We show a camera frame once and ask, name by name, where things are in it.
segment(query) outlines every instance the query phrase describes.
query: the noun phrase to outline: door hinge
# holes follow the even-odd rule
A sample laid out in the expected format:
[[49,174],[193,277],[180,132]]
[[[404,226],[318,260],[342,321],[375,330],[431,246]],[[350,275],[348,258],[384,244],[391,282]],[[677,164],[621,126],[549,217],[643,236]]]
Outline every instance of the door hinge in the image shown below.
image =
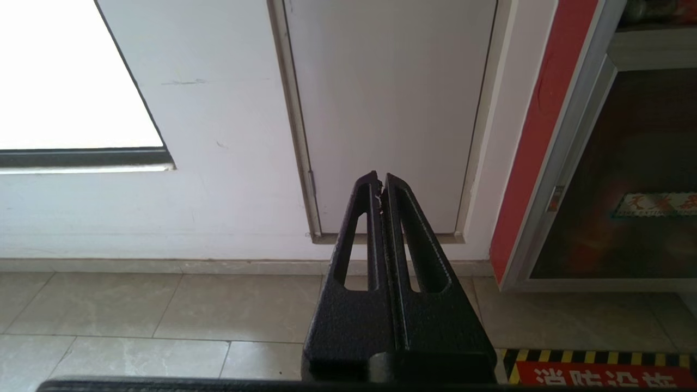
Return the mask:
[[309,186],[310,186],[310,190],[312,192],[312,197],[316,197],[317,196],[317,188],[315,188],[315,185],[314,185],[314,173],[312,172],[312,170],[307,171],[307,178],[309,179]]

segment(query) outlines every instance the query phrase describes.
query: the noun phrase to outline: door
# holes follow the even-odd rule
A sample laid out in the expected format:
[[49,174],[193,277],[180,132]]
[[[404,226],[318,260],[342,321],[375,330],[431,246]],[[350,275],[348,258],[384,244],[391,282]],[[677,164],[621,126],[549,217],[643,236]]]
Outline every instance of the door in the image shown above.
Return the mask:
[[455,231],[495,8],[286,1],[322,233],[371,170],[406,180],[436,233]]
[[615,35],[531,279],[697,278],[695,42],[691,28]]

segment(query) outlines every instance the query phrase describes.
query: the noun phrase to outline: bright window pane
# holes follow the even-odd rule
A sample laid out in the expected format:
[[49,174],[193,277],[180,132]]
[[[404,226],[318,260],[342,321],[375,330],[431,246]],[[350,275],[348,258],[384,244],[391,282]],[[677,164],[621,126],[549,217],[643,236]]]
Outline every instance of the bright window pane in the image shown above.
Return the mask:
[[92,1],[2,1],[0,51],[0,149],[162,146]]

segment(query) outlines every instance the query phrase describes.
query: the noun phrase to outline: baseboard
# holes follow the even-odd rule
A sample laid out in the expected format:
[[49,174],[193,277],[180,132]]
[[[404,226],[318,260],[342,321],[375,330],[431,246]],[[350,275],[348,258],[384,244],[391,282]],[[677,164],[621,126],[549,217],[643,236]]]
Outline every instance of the baseboard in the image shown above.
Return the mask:
[[[454,260],[450,265],[458,276],[493,276],[488,260]],[[0,272],[324,275],[328,267],[329,262],[321,260],[0,259]],[[367,262],[351,261],[348,269],[349,275],[366,275]]]

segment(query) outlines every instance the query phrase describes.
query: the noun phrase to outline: label sticker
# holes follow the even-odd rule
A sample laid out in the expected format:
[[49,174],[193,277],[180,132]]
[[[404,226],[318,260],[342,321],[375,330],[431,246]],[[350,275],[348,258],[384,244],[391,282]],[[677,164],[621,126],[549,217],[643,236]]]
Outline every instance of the label sticker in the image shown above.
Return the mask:
[[697,192],[627,193],[613,217],[697,216]]

